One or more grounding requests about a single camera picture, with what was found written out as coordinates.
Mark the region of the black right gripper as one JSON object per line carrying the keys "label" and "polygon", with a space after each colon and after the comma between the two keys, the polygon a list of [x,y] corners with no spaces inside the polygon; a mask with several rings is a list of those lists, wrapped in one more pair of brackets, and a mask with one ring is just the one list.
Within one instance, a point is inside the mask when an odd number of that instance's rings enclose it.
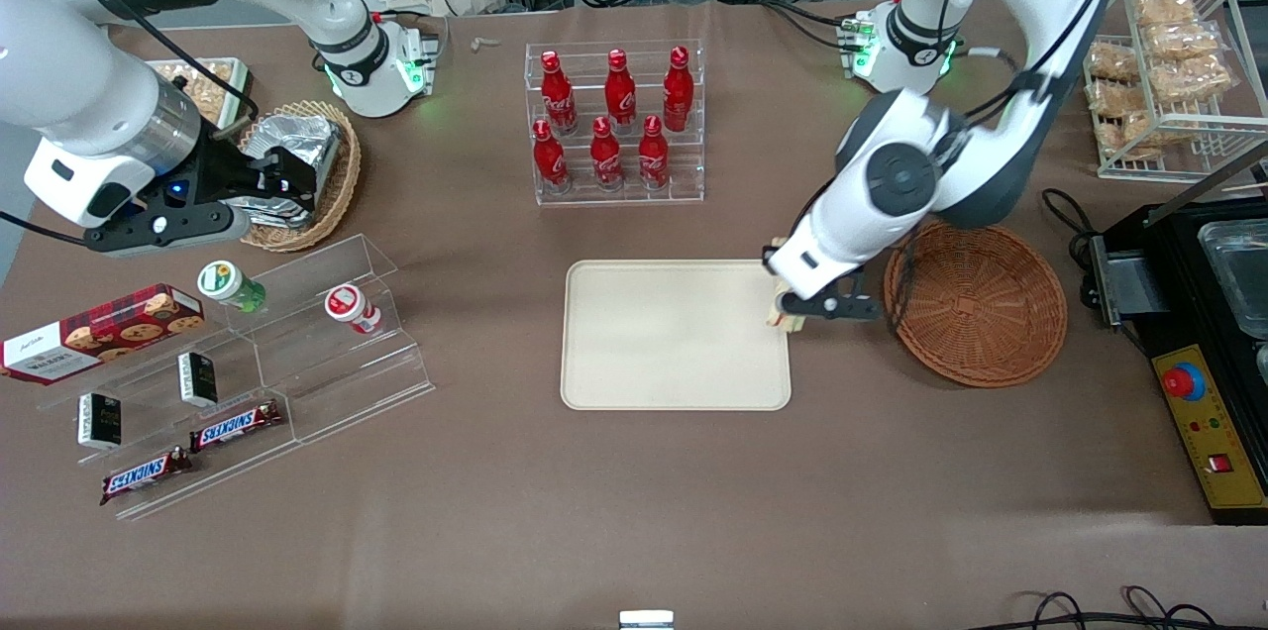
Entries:
{"label": "black right gripper", "polygon": [[[316,207],[317,172],[311,164],[281,146],[262,157],[249,157],[227,139],[203,128],[186,157],[186,204],[202,205],[236,196],[260,196],[268,215],[301,215]],[[295,191],[294,196],[262,198],[264,191]]]}

